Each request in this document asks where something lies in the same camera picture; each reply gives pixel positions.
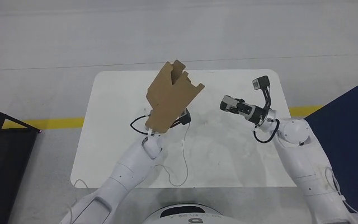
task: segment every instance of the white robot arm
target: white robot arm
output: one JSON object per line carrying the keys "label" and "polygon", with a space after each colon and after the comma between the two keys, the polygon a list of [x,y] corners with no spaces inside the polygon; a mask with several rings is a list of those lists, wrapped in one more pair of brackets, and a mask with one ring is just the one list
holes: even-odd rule
{"label": "white robot arm", "polygon": [[118,205],[154,168],[162,150],[160,137],[149,130],[147,137],[130,146],[103,185],[83,197],[60,224],[112,223]]}
{"label": "white robot arm", "polygon": [[343,195],[334,187],[332,166],[309,124],[305,120],[277,117],[277,112],[270,109],[267,76],[254,80],[253,85],[264,94],[264,108],[230,96],[224,96],[220,108],[243,115],[255,128],[271,133],[267,141],[259,140],[255,131],[254,137],[261,143],[273,140],[286,172],[305,197],[313,223],[358,223],[344,205]]}

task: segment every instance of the concrete floor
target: concrete floor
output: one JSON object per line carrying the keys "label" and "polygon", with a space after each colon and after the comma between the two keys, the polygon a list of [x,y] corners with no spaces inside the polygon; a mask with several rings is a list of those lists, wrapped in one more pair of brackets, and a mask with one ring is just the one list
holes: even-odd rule
{"label": "concrete floor", "polygon": [[[175,59],[188,69],[272,69],[289,106],[324,105],[358,85],[357,12],[352,0],[0,0],[0,111],[84,116],[99,72]],[[39,135],[10,223],[59,223],[88,193],[69,181],[80,133]],[[296,188],[209,188],[135,189],[118,221],[140,223],[175,202],[252,223],[310,220]]]}

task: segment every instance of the cardboard piece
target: cardboard piece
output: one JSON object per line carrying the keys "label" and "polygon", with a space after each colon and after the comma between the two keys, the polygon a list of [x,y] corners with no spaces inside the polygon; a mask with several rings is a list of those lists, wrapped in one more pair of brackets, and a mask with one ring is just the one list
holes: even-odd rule
{"label": "cardboard piece", "polygon": [[167,62],[148,88],[147,100],[153,108],[145,126],[165,133],[190,102],[205,87],[191,84],[185,65]]}

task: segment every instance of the yellow tape line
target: yellow tape line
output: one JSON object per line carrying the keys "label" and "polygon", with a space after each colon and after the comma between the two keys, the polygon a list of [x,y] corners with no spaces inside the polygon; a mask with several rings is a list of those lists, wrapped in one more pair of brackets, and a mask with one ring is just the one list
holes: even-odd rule
{"label": "yellow tape line", "polygon": [[[81,128],[83,126],[84,118],[51,118],[39,120],[22,120],[26,124],[44,129],[58,129],[58,128]],[[23,126],[11,121],[6,121],[2,128],[23,128]]]}
{"label": "yellow tape line", "polygon": [[298,106],[289,108],[292,117],[308,116],[323,106]]}
{"label": "yellow tape line", "polygon": [[[289,108],[292,117],[308,116],[322,106],[299,106]],[[59,129],[59,128],[81,128],[83,126],[84,118],[51,118],[39,120],[23,120],[23,122],[44,129]],[[11,121],[6,121],[2,128],[23,128],[23,126]]]}

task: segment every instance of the white table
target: white table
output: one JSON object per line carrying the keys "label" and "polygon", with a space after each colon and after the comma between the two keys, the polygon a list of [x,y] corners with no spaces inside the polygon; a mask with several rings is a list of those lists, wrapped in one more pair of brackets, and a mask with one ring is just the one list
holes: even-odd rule
{"label": "white table", "polygon": [[[272,142],[255,141],[253,124],[240,115],[219,109],[224,95],[263,106],[262,91],[252,80],[268,75],[271,107],[280,116],[290,117],[278,75],[269,69],[188,71],[194,85],[206,87],[189,105],[192,122],[185,143],[189,178],[184,188],[295,186],[285,172]],[[117,160],[141,134],[129,124],[146,114],[150,105],[147,88],[158,71],[101,72],[95,78],[86,117],[74,160],[71,182],[82,179],[89,188],[98,188],[109,177]],[[144,120],[136,124],[139,128]],[[181,140],[186,131],[179,125],[164,135],[164,151],[158,163],[167,166],[171,180],[178,184],[186,175]],[[258,134],[267,139],[269,134]],[[168,175],[157,166],[139,185],[141,188],[171,188]]]}

